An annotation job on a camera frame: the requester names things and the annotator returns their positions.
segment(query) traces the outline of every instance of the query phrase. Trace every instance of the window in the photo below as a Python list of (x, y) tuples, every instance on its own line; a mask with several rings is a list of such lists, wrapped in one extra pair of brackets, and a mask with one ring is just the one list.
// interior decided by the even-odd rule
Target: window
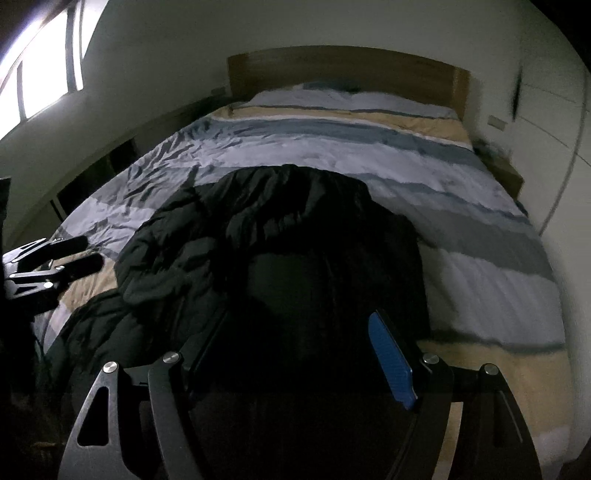
[(33, 39), (22, 58), (22, 100), (32, 117), (68, 92), (66, 78), (67, 12), (51, 20)]
[(0, 62), (0, 140), (66, 93), (82, 89), (82, 58), (107, 2), (78, 0), (40, 30), (39, 23), (29, 25), (12, 45)]

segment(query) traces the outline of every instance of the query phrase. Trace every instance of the nightstand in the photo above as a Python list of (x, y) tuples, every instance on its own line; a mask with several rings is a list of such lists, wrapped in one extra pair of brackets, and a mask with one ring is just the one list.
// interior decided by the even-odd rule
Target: nightstand
[(481, 149), (475, 148), (474, 150), (495, 180), (501, 184), (512, 199), (517, 200), (523, 185), (523, 177), (513, 168), (509, 160)]

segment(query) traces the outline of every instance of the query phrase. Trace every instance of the wooden headboard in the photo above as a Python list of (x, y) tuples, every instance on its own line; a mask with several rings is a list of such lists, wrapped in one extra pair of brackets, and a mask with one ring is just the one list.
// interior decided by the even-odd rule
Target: wooden headboard
[(228, 57), (233, 96), (315, 80), (347, 80), (364, 91), (394, 93), (453, 108), (464, 116), (470, 72), (447, 63), (380, 48), (284, 47)]

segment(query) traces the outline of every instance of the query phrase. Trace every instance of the bed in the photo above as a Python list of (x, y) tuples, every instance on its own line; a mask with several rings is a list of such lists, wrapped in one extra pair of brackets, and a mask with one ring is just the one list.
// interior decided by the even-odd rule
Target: bed
[[(329, 46), (241, 54), (228, 67), (241, 101), (166, 139), (56, 232), (88, 236), (105, 266), (37, 318), (43, 349), (76, 308), (116, 288), (118, 254), (187, 179), (208, 184), (278, 161), (338, 172), (362, 180), (375, 202), (419, 233), (433, 331), (420, 348), (450, 365), (497, 364), (545, 476), (555, 478), (572, 411), (558, 289), (527, 217), (473, 153), (461, 123), (469, 73), (392, 51)], [(460, 415), (454, 404), (434, 478), (447, 478)]]

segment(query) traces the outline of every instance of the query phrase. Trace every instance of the pillow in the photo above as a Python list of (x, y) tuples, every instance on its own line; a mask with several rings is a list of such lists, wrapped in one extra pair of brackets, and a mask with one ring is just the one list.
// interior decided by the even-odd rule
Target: pillow
[(427, 118), (453, 118), (452, 108), (426, 105), (398, 95), (382, 92), (349, 93), (334, 89), (305, 89), (302, 83), (289, 89), (266, 90), (257, 93), (242, 106), (291, 106), (327, 110), (378, 111)]

